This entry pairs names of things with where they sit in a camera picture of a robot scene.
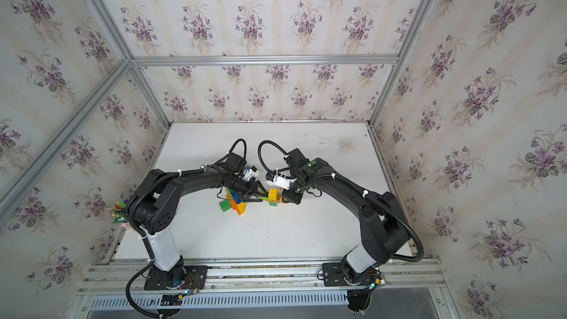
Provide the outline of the yellow sloped lego brick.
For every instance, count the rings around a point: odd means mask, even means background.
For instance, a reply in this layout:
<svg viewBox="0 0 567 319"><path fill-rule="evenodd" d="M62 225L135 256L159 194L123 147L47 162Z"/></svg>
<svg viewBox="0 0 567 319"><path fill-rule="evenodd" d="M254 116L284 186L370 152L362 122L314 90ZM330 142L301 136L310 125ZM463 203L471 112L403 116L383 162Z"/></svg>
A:
<svg viewBox="0 0 567 319"><path fill-rule="evenodd" d="M237 205L237 212L239 214L239 216L243 215L246 211L246 204L245 203L241 203Z"/></svg>

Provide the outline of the orange long lego brick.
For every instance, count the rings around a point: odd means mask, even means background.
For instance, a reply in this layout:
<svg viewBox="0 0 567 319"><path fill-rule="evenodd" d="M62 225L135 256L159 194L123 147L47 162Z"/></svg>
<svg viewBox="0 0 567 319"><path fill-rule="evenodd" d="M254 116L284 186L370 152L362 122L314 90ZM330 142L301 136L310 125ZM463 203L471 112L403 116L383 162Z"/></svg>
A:
<svg viewBox="0 0 567 319"><path fill-rule="evenodd" d="M241 203L244 203L244 202L235 202L233 199L230 199L230 201L231 201L231 204L232 204L232 206L233 206L233 210L238 214L238 212L237 212L237 205L238 205L238 204L241 204Z"/></svg>

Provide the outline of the small green lego brick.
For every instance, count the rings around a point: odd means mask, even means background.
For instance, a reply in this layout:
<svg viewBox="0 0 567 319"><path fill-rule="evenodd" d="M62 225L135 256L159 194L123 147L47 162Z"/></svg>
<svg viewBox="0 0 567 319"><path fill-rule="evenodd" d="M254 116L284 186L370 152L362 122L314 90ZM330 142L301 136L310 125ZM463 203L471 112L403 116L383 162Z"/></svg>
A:
<svg viewBox="0 0 567 319"><path fill-rule="evenodd" d="M226 211L229 211L229 210L232 210L232 209L233 209L233 206L232 206L230 200L222 200L222 201L219 203L219 206L220 206L220 208L221 208L221 210L222 210L223 212L226 212Z"/></svg>

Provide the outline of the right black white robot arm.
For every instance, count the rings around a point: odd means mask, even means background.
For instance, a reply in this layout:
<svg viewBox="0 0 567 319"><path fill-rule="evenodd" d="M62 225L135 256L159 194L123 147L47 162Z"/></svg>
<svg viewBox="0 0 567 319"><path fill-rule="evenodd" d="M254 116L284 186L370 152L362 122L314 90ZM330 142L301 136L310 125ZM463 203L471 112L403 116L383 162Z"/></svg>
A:
<svg viewBox="0 0 567 319"><path fill-rule="evenodd" d="M267 167L262 149L269 145L283 154L289 176ZM283 180L281 200L298 205L305 193L312 189L327 194L351 211L360 225L360 243L350 250L340 262L340 274L351 286L363 279L371 283L364 289L347 292L348 309L353 313L367 310L373 292L384 283L379 267L390 260L410 263L425 257L423 243L403 214L400 201L390 192L370 191L338 173L328 162L320 158L308 159L299 149L285 151L279 144L264 140L258 145L258 159L267 171L267 179Z"/></svg>

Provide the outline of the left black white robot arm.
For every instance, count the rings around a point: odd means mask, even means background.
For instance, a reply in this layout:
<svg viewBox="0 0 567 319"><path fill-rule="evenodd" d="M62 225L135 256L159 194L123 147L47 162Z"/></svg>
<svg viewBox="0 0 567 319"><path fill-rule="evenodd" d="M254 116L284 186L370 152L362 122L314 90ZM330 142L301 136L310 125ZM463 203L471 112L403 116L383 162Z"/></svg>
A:
<svg viewBox="0 0 567 319"><path fill-rule="evenodd" d="M230 196L226 200L229 207L240 212L247 203L262 202L268 195L256 179L257 168L248 167L246 157L247 143L240 138L213 164L172 172L156 168L147 174L126 208L130 228L138 233L149 255L149 263L126 285L126 299L134 310L149 318L171 317L159 310L149 312L135 303L131 285L142 274L148 273L166 289L181 289L189 279L170 227L183 196L205 189L225 189Z"/></svg>

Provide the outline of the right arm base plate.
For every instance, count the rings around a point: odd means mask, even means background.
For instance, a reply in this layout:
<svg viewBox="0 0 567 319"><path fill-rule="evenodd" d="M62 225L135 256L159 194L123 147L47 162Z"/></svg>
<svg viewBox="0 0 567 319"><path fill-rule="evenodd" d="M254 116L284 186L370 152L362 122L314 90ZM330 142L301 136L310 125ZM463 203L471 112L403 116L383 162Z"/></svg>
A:
<svg viewBox="0 0 567 319"><path fill-rule="evenodd" d="M372 287L382 281L381 273L373 267L363 273L356 273L342 262L323 263L317 272L317 278L323 282L325 287Z"/></svg>

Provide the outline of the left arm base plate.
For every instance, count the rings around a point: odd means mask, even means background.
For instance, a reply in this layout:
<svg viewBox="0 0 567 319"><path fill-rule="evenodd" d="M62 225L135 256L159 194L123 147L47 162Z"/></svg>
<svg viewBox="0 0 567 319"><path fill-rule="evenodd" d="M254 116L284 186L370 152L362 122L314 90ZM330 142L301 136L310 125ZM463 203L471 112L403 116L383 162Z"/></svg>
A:
<svg viewBox="0 0 567 319"><path fill-rule="evenodd" d="M144 284L144 290L204 289L209 267L174 267L165 272L152 266Z"/></svg>

